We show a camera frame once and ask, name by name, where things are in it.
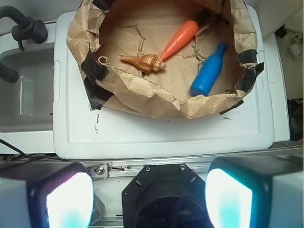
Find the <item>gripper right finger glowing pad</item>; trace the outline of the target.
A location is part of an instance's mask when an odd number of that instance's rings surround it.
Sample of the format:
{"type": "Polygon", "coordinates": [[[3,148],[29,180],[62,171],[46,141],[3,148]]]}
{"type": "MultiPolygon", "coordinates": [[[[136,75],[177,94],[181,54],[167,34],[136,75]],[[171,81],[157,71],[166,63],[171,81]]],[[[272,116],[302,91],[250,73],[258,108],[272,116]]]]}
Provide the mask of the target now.
{"type": "Polygon", "coordinates": [[[215,228],[302,228],[304,161],[294,155],[217,157],[205,199],[215,228]]]}

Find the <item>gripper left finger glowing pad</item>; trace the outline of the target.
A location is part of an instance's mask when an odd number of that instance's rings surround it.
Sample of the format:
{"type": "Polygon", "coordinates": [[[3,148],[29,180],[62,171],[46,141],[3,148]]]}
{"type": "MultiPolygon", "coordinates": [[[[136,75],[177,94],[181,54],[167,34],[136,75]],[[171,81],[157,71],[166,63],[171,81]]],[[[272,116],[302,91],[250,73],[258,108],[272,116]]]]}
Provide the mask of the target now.
{"type": "Polygon", "coordinates": [[[93,181],[79,162],[0,166],[2,228],[87,228],[93,204],[93,181]]]}

